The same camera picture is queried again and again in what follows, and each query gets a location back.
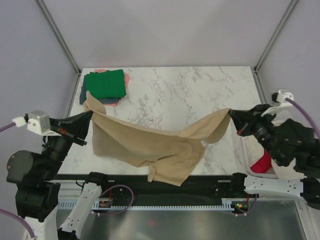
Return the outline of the tan t shirt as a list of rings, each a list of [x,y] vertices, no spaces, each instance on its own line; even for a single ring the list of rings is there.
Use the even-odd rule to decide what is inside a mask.
[[[84,102],[92,111],[92,149],[134,167],[147,166],[148,182],[181,186],[203,158],[204,144],[215,144],[225,135],[231,117],[228,109],[217,110],[181,131],[143,127],[106,113],[105,106],[90,93]]]

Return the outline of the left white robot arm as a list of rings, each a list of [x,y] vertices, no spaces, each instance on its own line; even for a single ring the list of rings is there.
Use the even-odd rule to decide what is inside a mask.
[[[19,150],[7,162],[8,183],[17,186],[15,205],[19,222],[33,240],[78,240],[89,209],[67,226],[57,227],[58,194],[61,185],[54,183],[73,144],[85,146],[93,111],[55,119],[41,110],[12,120],[12,125],[42,137],[41,153]]]

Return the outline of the red t shirt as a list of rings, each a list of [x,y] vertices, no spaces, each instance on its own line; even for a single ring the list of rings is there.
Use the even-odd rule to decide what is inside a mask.
[[[271,168],[272,158],[269,153],[264,150],[263,156],[250,167],[250,170],[254,173],[265,174]]]

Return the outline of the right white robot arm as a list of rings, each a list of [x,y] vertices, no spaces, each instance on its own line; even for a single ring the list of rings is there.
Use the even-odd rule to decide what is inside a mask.
[[[303,179],[263,178],[244,173],[233,173],[229,191],[235,197],[249,195],[285,196],[304,200],[307,206],[320,208],[320,140],[315,130],[289,118],[274,125],[274,113],[266,113],[269,104],[259,104],[250,110],[228,111],[237,134],[254,136],[279,167],[288,167],[303,174]]]

